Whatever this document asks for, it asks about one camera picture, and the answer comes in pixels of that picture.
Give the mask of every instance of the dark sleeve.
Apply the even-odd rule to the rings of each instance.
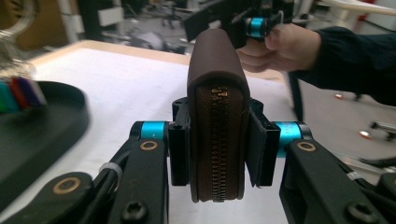
[[[396,34],[355,35],[342,27],[317,32],[321,47],[314,69],[293,75],[321,89],[368,94],[396,105]]]

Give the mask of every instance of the metal zipper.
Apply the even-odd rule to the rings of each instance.
[[[228,142],[228,104],[227,86],[216,86],[211,92],[210,123],[211,126],[211,161],[212,161],[212,196],[213,202],[225,200],[227,142]]]

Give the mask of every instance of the blue cylindrical joint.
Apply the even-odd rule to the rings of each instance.
[[[140,138],[163,140],[165,121],[145,121],[142,125]]]
[[[252,18],[249,25],[249,35],[251,37],[262,38],[262,24],[264,18]]]
[[[296,122],[277,121],[275,124],[280,129],[279,150],[277,152],[277,156],[284,158],[286,157],[285,145],[289,144],[293,139],[301,139],[301,130]]]

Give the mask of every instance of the human hand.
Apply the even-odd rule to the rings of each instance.
[[[309,70],[318,57],[320,43],[316,32],[281,24],[274,27],[264,42],[248,39],[237,53],[243,68],[249,72]]]

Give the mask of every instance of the brown leather wallet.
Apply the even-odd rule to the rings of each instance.
[[[196,40],[187,83],[194,202],[242,199],[250,93],[239,58],[220,29]]]

